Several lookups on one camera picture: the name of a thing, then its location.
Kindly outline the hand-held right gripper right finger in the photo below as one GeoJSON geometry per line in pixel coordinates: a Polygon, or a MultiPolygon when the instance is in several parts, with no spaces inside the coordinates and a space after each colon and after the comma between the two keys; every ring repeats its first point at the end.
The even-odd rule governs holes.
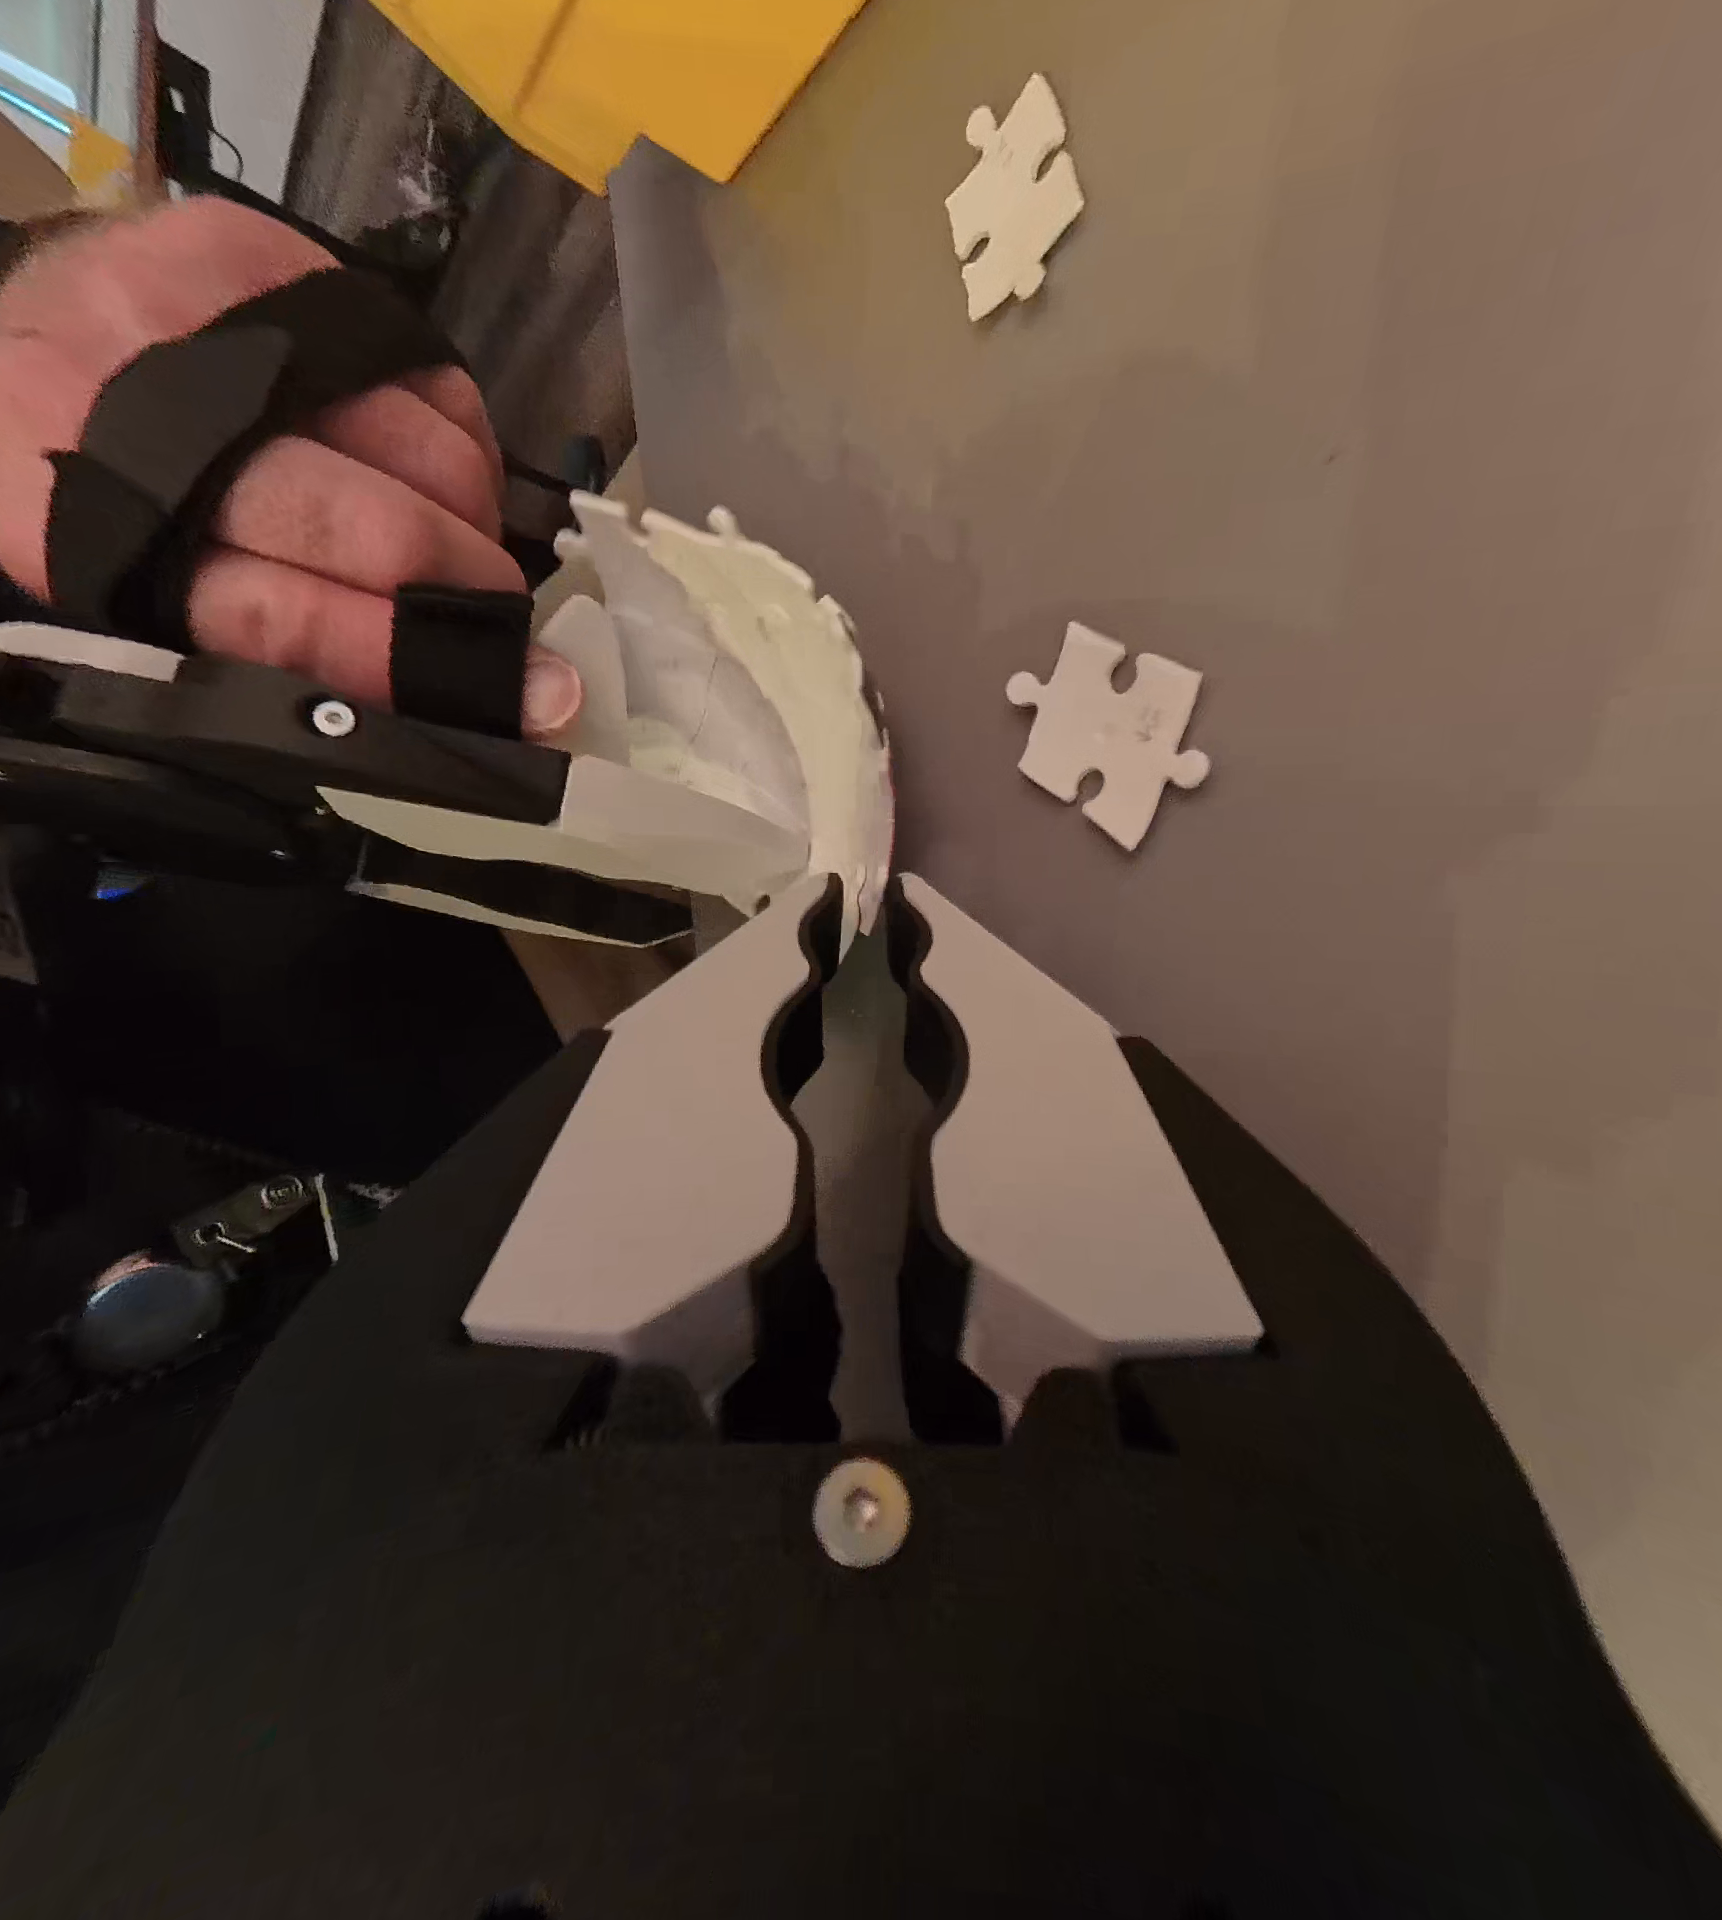
{"type": "Polygon", "coordinates": [[[1245,1355],[1261,1322],[1120,1034],[926,879],[892,898],[944,1044],[927,1221],[963,1263],[967,1364],[1245,1355]]]}

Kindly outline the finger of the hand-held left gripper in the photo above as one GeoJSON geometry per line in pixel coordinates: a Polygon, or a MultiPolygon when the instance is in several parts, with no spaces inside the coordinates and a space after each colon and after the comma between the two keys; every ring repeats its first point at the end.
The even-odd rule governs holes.
{"type": "Polygon", "coordinates": [[[684,894],[572,869],[555,828],[336,786],[319,805],[355,832],[355,897],[600,949],[665,949],[693,933],[684,894]]]}
{"type": "Polygon", "coordinates": [[[557,864],[583,876],[723,900],[751,917],[810,869],[810,838],[678,780],[567,758],[557,864]]]}

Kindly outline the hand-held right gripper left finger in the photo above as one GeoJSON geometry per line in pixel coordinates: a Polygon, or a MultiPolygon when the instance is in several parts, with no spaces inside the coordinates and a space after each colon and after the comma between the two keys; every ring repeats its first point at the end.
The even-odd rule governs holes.
{"type": "Polygon", "coordinates": [[[596,1032],[591,1068],[464,1309],[476,1344],[746,1370],[755,1269],[800,1238],[811,1176],[780,1084],[819,1008],[844,884],[807,874],[596,1032]]]}

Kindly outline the white puzzle ball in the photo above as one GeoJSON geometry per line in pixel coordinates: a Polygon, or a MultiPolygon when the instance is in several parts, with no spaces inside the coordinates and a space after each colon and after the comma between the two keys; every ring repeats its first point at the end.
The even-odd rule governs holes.
{"type": "Polygon", "coordinates": [[[703,526],[570,499],[563,568],[596,574],[538,627],[580,707],[554,746],[748,808],[807,837],[844,887],[839,953],[874,929],[892,862],[886,727],[844,609],[713,509],[703,526]]]}

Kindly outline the white puzzle piece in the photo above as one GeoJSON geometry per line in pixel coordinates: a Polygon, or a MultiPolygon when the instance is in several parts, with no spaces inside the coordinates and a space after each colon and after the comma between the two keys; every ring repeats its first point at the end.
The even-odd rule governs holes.
{"type": "Polygon", "coordinates": [[[1076,805],[1120,852],[1136,852],[1170,792],[1210,780],[1211,758],[1187,744],[1203,673],[1127,648],[1069,621],[1045,678],[1007,678],[1011,708],[1032,715],[1017,774],[1060,805],[1076,805]]]}
{"type": "Polygon", "coordinates": [[[1085,201],[1066,138],[1064,108],[1040,71],[1003,116],[989,106],[969,111],[963,140],[974,164],[944,198],[969,325],[1040,295],[1048,258],[1082,217],[1085,201]]]}

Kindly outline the person's left hand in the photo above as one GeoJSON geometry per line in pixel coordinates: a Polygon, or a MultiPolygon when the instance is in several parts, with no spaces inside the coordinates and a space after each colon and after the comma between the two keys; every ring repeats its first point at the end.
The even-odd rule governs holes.
{"type": "MultiPolygon", "coordinates": [[[[54,455],[78,451],[108,380],[333,257],[218,198],[18,229],[25,251],[0,282],[0,573],[30,604],[20,614],[57,616],[54,455]]],[[[196,546],[169,632],[390,707],[398,588],[526,590],[501,511],[476,382],[454,364],[410,371],[249,455],[196,546]]]]}

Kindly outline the round metal disc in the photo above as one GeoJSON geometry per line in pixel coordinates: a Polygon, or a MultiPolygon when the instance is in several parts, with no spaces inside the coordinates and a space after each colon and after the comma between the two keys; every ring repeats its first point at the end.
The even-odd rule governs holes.
{"type": "Polygon", "coordinates": [[[227,1285],[209,1269],[135,1253],[86,1293],[67,1335],[78,1369],[100,1379],[151,1373],[224,1322],[227,1285]]]}

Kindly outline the yellow cardboard box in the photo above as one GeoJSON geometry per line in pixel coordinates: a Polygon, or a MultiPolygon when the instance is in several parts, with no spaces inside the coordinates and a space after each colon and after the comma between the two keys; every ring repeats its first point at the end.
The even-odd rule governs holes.
{"type": "Polygon", "coordinates": [[[860,2],[378,2],[524,153],[591,195],[639,140],[726,184],[860,2]]]}

